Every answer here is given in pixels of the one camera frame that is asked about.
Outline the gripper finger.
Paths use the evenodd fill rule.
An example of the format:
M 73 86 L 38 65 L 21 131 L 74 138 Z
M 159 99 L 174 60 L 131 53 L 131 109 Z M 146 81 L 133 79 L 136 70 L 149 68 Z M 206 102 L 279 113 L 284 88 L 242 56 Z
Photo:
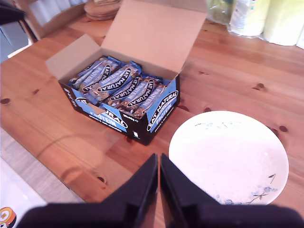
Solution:
M 139 228 L 158 188 L 154 153 L 120 188 L 101 202 L 102 228 Z
M 160 184 L 165 212 L 171 216 L 170 228 L 215 228 L 219 204 L 191 182 L 163 153 L 160 160 Z

